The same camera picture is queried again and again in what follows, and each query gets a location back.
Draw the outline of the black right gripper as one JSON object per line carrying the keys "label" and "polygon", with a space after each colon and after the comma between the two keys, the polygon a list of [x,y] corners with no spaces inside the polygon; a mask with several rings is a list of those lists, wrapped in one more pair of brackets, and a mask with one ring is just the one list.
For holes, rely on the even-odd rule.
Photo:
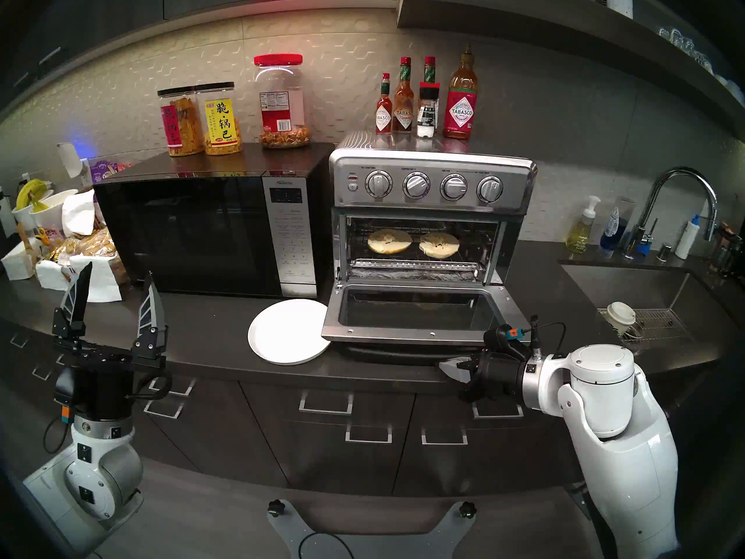
{"label": "black right gripper", "polygon": [[510,397],[516,404],[524,405],[523,360],[508,354],[478,354],[468,360],[441,361],[438,367],[447,377],[463,384],[459,390],[463,402]]}

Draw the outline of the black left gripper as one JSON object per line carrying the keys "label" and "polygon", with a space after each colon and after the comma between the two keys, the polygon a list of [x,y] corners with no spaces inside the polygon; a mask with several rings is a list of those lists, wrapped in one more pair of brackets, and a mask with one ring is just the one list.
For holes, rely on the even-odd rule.
{"label": "black left gripper", "polygon": [[54,309],[54,343],[72,355],[57,378],[54,400],[67,407],[74,418],[122,420],[131,416],[136,401],[157,401],[170,392],[165,307],[149,272],[132,348],[116,350],[81,340],[86,332],[84,317],[92,269],[92,262],[88,262],[76,274]]}

